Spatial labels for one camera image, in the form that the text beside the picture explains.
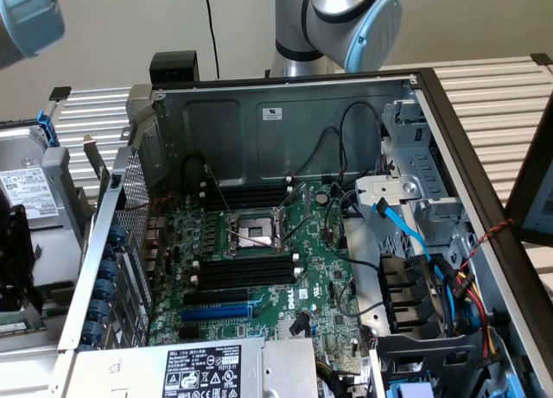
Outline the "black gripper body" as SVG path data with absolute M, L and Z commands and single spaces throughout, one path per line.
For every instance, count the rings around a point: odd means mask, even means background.
M 32 274 L 34 266 L 25 208 L 11 205 L 1 192 L 1 312 L 17 312 L 25 300 L 42 312 L 42 297 Z

